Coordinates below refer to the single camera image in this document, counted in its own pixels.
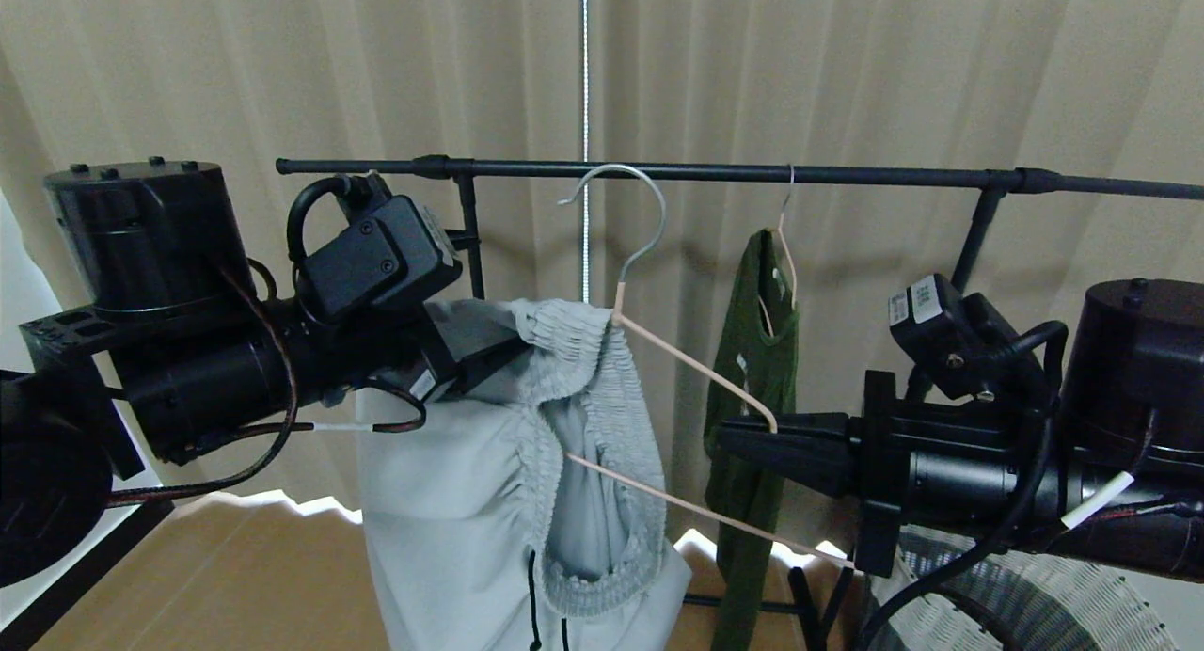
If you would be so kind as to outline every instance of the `curtain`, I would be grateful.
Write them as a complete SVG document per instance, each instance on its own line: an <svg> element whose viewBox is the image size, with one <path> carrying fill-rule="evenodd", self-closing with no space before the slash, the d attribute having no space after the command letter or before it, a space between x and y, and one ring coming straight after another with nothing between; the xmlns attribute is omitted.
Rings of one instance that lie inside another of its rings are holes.
<svg viewBox="0 0 1204 651"><path fill-rule="evenodd" d="M275 158L576 159L580 0L0 0L0 188L64 303L85 301L39 183L72 161L220 162L250 256L285 273L283 219L308 183ZM1045 166L1204 183L1204 0L589 0L590 159ZM391 179L459 226L452 183ZM482 179L490 298L578 298L566 179ZM669 231L632 268L627 313L710 363L748 236L784 185L666 183ZM974 193L797 188L798 408L860 412L864 368L905 372L885 301L949 274ZM337 214L315 209L313 243ZM654 227L635 180L591 184L594 304ZM1074 326L1109 278L1204 279L1198 202L1010 196L970 290L1017 329ZM466 296L458 283L450 296ZM669 489L700 501L707 384L632 338ZM247 442L165 480L232 472ZM358 507L353 450L297 436L244 491ZM792 487L783 531L849 535ZM671 535L704 522L673 514Z"/></svg>

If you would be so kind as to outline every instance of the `green shirt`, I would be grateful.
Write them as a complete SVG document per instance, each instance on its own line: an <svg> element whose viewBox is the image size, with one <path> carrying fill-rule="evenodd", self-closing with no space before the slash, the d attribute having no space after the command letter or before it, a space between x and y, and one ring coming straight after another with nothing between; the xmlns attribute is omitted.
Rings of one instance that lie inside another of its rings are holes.
<svg viewBox="0 0 1204 651"><path fill-rule="evenodd" d="M766 329L759 296L774 335ZM749 238L736 273L715 372L743 386L774 414L795 410L798 313L792 300L786 272L778 270L772 232L757 231ZM724 386L710 385L704 431L710 455L707 505L721 515L773 532L781 502L781 478L728 455L715 444L718 425L749 410L748 403ZM719 570L727 581L727 591L719 606L713 650L748 649L761 605L769 549L765 539L726 523L719 527Z"/></svg>

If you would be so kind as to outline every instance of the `brown floor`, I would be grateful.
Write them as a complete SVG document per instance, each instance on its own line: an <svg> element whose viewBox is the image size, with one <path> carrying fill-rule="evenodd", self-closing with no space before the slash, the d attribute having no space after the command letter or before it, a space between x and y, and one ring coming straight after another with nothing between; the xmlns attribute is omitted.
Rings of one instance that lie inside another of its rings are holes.
<svg viewBox="0 0 1204 651"><path fill-rule="evenodd" d="M34 649L388 649L358 523L340 510L302 516L291 502L236 502L216 493L177 509ZM721 594L714 562L692 548L685 556L695 574L690 592ZM834 569L820 567L808 573L822 600ZM789 593L786 569L775 562L766 598L787 602ZM712 608L683 606L668 649L708 649L714 616ZM843 639L834 631L830 649L842 649ZM804 649L797 619L762 614L752 649Z"/></svg>

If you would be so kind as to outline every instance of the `black drawstring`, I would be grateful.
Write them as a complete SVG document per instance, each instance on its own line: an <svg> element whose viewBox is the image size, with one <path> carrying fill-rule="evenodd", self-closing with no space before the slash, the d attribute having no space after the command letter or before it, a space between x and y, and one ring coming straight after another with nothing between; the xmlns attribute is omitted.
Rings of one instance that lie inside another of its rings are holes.
<svg viewBox="0 0 1204 651"><path fill-rule="evenodd" d="M543 644L539 643L539 622L536 620L535 612L535 550L531 551L531 557L527 560L527 591L531 594L531 634L535 635L535 641L531 643L531 651L539 651L543 649Z"/></svg>

